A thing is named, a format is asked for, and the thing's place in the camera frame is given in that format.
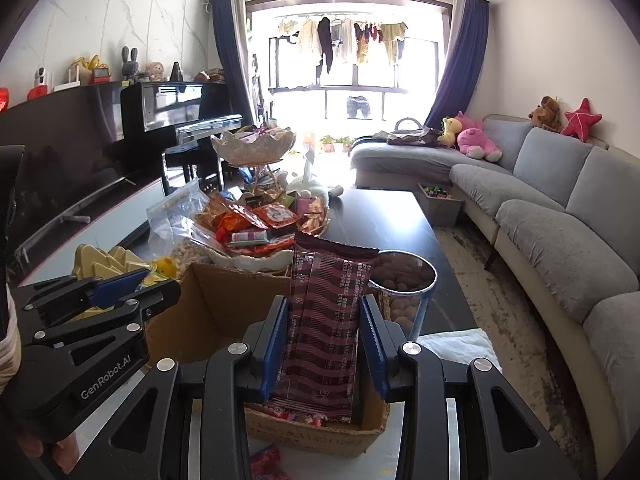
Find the person's left hand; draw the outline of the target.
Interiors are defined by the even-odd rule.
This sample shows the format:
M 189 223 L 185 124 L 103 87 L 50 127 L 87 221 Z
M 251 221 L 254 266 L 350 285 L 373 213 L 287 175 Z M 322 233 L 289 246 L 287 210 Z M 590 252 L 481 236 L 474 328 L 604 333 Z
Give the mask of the person's left hand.
M 77 437 L 74 432 L 62 441 L 52 444 L 49 451 L 39 439 L 28 432 L 20 432 L 16 440 L 28 458 L 51 456 L 64 474 L 69 474 L 74 469 L 80 457 Z

